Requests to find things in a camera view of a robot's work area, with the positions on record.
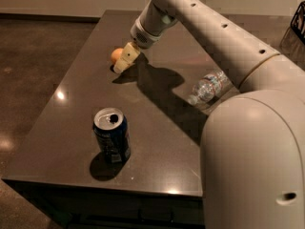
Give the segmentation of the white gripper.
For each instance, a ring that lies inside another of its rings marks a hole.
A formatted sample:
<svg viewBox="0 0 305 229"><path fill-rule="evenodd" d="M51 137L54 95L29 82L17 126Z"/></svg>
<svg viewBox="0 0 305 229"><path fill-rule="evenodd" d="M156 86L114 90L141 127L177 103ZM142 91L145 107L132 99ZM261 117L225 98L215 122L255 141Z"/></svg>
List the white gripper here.
<svg viewBox="0 0 305 229"><path fill-rule="evenodd" d="M120 58L113 64L116 73L127 70L140 54L138 49L148 49L159 40L159 29L156 23L138 17L132 28L131 37L133 42L128 42L121 53Z"/></svg>

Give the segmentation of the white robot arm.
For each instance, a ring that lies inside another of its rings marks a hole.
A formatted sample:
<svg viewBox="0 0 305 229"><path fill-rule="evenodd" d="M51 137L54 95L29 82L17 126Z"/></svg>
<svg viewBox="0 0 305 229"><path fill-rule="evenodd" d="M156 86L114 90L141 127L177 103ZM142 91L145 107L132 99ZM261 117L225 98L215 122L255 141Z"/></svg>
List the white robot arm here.
<svg viewBox="0 0 305 229"><path fill-rule="evenodd" d="M305 229L305 72L200 0L151 0L133 42L147 49L176 21L240 91L201 136L206 229Z"/></svg>

